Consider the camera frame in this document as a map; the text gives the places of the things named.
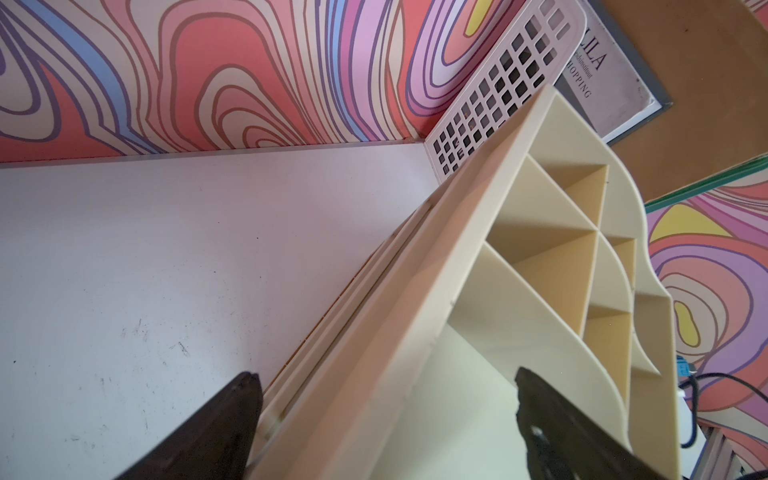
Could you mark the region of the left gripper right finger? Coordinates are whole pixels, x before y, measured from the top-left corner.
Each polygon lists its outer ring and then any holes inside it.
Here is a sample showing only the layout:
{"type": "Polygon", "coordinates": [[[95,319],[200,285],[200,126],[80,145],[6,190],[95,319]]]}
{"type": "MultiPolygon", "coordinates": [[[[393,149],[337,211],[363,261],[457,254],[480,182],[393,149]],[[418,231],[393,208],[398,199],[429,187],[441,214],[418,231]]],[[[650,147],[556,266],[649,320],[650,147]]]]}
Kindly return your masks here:
{"type": "Polygon", "coordinates": [[[532,479],[661,479],[535,372],[516,372],[518,430],[532,479]]]}

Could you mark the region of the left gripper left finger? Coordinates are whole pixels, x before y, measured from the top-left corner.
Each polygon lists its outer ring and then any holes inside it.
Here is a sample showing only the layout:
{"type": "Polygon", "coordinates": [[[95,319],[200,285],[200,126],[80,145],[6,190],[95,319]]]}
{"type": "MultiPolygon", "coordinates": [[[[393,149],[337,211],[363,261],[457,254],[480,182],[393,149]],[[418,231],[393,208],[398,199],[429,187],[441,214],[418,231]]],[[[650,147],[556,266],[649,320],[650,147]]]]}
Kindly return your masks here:
{"type": "Polygon", "coordinates": [[[242,479],[263,407],[259,375],[244,371],[120,479],[242,479]]]}

